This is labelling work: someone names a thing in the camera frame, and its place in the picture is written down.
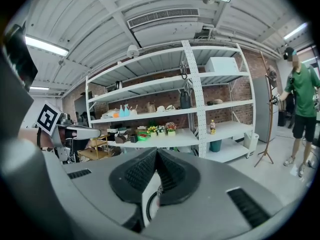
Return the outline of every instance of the green bucket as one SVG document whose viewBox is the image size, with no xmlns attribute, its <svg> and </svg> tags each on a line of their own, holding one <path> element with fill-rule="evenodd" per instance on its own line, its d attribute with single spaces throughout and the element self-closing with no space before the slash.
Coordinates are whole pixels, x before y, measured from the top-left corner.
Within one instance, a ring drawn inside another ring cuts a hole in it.
<svg viewBox="0 0 320 240">
<path fill-rule="evenodd" d="M 221 149 L 222 139 L 210 142 L 210 151 L 219 152 Z"/>
</svg>

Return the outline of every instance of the shoe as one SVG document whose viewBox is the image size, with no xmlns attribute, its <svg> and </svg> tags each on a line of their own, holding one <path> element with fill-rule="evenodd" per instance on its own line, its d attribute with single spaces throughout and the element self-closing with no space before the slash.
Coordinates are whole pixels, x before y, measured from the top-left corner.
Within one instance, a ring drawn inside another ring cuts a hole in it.
<svg viewBox="0 0 320 240">
<path fill-rule="evenodd" d="M 284 161 L 283 165 L 284 165 L 284 166 L 291 165 L 291 164 L 294 163 L 294 161 L 295 161 L 295 159 L 292 158 L 292 156 L 290 156 L 287 160 Z"/>
<path fill-rule="evenodd" d="M 305 174 L 305 165 L 302 163 L 299 168 L 299 177 L 303 177 Z"/>
</svg>

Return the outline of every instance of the hat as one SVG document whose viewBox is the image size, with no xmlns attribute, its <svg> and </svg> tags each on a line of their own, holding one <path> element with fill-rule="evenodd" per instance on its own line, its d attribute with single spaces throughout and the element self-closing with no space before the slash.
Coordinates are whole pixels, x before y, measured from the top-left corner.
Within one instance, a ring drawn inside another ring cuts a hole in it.
<svg viewBox="0 0 320 240">
<path fill-rule="evenodd" d="M 292 57 L 292 55 L 296 55 L 297 52 L 292 47 L 287 47 L 284 50 L 283 59 L 287 60 L 288 58 Z"/>
<path fill-rule="evenodd" d="M 272 85 L 272 87 L 276 88 L 277 87 L 277 72 L 276 70 L 272 67 L 269 66 L 267 72 L 267 77 L 270 81 L 270 84 Z"/>
</svg>

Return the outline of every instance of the ceiling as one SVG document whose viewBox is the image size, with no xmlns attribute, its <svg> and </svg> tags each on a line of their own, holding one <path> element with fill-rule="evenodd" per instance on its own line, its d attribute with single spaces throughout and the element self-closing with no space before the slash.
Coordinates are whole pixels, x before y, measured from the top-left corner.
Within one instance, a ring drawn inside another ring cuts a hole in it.
<svg viewBox="0 0 320 240">
<path fill-rule="evenodd" d="M 198 9 L 198 16 L 164 18 L 128 27 L 127 20 L 134 17 L 177 8 Z M 88 74 L 126 58 L 131 44 L 145 52 L 150 46 L 166 42 L 204 40 L 213 26 L 216 29 L 210 36 L 211 43 L 241 40 L 243 48 L 261 48 L 267 56 L 276 58 L 285 45 L 283 36 L 303 22 L 286 0 L 215 0 L 213 4 L 203 0 L 33 0 L 26 22 L 27 35 L 66 48 L 69 53 L 61 57 L 29 47 L 38 68 L 33 85 L 50 88 L 31 95 L 62 97 Z M 230 38 L 226 33 L 242 39 Z M 302 48 L 312 40 L 304 29 L 287 42 Z"/>
</svg>

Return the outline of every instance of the air vent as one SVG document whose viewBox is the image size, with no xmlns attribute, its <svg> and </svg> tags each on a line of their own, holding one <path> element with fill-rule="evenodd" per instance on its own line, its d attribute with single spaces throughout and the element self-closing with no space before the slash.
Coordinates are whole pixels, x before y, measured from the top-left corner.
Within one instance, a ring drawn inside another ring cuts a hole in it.
<svg viewBox="0 0 320 240">
<path fill-rule="evenodd" d="M 71 180 L 73 180 L 75 178 L 79 178 L 79 177 L 88 175 L 90 173 L 91 173 L 91 171 L 89 169 L 83 169 L 83 170 L 78 170 L 75 172 L 70 172 L 70 173 L 68 173 L 68 176 Z"/>
<path fill-rule="evenodd" d="M 166 10 L 157 10 L 149 12 L 127 20 L 129 28 L 155 22 L 164 19 L 177 18 L 177 17 L 199 17 L 199 10 L 197 8 L 175 8 Z"/>
<path fill-rule="evenodd" d="M 227 194 L 253 228 L 261 225 L 270 218 L 242 188 L 230 190 Z"/>
</svg>

